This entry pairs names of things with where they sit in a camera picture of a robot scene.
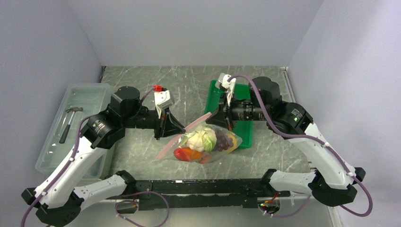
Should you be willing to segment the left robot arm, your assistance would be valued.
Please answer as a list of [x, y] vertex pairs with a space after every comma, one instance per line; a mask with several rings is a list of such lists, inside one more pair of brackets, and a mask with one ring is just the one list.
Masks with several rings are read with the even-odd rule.
[[145, 96], [137, 88], [119, 88], [112, 94], [105, 110], [82, 119], [72, 150], [53, 173], [39, 186], [22, 192], [28, 210], [36, 208], [36, 216], [42, 223], [63, 227], [81, 211], [104, 199], [114, 196], [128, 199], [136, 193], [146, 192], [124, 170], [87, 186], [79, 187], [78, 182], [115, 142], [125, 136], [126, 129], [152, 129], [155, 139], [184, 133], [184, 126], [170, 112], [169, 108], [174, 104], [170, 91], [161, 86], [153, 86], [150, 91], [154, 94], [154, 110], [142, 104]]

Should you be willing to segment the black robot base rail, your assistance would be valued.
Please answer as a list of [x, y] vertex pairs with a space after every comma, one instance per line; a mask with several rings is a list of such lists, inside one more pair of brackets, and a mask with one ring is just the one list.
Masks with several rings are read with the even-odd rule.
[[257, 208], [270, 198], [289, 197], [261, 185], [258, 178], [213, 180], [138, 180], [136, 188], [113, 196], [135, 199], [140, 211], [170, 208], [242, 207]]

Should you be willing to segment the clear zip top bag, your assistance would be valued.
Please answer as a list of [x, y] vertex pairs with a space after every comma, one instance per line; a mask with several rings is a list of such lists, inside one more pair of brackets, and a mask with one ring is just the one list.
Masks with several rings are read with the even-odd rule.
[[242, 138], [234, 132], [206, 123], [208, 112], [173, 136], [156, 156], [157, 160], [176, 160], [199, 164], [216, 161], [238, 149]]

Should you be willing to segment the orange fruit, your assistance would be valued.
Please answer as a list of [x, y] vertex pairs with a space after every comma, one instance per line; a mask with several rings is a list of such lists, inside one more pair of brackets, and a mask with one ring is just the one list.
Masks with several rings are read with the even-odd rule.
[[231, 153], [237, 148], [238, 141], [235, 137], [234, 134], [228, 134], [228, 142], [229, 142], [229, 147], [226, 150], [223, 150], [226, 153]]

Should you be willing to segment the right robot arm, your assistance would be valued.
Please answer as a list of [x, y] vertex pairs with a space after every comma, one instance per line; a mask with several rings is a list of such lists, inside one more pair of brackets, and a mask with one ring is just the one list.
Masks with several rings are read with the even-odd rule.
[[207, 123], [232, 130], [237, 121], [264, 121], [315, 166], [314, 171], [304, 174], [269, 169], [261, 178], [261, 192], [266, 196], [280, 191], [310, 194], [330, 207], [353, 202], [357, 195], [355, 184], [366, 173], [363, 168], [347, 164], [334, 152], [311, 115], [301, 105], [283, 101], [279, 85], [270, 78], [254, 78], [248, 85], [248, 99], [236, 98], [235, 82], [228, 74], [219, 76], [216, 87], [222, 94]]

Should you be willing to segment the dark red grape bunch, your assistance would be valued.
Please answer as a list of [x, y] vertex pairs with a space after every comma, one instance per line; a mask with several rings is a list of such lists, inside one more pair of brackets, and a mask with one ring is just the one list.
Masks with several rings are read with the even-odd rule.
[[215, 135], [217, 140], [214, 150], [221, 152], [223, 150], [228, 149], [229, 147], [228, 134], [230, 133], [224, 132], [223, 130], [215, 130]]

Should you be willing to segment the red orange mango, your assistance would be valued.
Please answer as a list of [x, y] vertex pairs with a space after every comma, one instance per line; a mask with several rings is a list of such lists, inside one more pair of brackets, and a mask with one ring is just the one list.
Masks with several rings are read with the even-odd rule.
[[177, 148], [173, 152], [174, 157], [184, 162], [197, 162], [204, 164], [209, 162], [211, 155], [207, 152], [199, 152], [190, 148]]

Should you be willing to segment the white green cabbage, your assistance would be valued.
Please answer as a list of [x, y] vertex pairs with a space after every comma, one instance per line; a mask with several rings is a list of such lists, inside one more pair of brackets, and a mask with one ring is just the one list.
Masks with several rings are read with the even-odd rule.
[[211, 152], [216, 145], [215, 130], [206, 126], [199, 126], [194, 131], [184, 134], [180, 139], [179, 147], [188, 147], [199, 152]]

